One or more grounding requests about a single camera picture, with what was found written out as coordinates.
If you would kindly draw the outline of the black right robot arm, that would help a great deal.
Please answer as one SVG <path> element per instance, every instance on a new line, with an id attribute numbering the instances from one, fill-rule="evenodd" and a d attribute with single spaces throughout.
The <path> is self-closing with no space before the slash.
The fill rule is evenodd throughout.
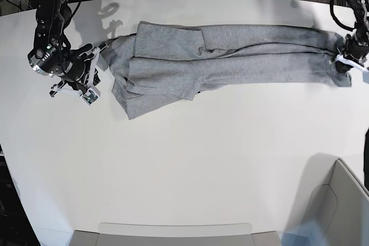
<path id="1" fill-rule="evenodd" d="M 59 77 L 53 85 L 50 96 L 54 97 L 65 85 L 71 91 L 87 93 L 89 88 L 100 82 L 96 62 L 100 49 L 86 44 L 73 50 L 65 29 L 71 23 L 75 11 L 68 0 L 39 0 L 33 49 L 28 54 L 28 62 L 38 74 Z"/>

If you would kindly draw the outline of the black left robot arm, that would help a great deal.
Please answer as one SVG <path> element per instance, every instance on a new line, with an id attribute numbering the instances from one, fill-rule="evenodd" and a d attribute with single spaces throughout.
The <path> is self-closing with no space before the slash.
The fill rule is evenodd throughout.
<path id="1" fill-rule="evenodd" d="M 329 2 L 332 19 L 339 27 L 353 33 L 347 35 L 343 46 L 338 48 L 334 62 L 339 73 L 347 73 L 355 66 L 364 66 L 368 55 L 368 0 L 343 0 L 353 10 L 356 19 L 353 27 L 344 25 L 336 17 L 334 1 Z"/>

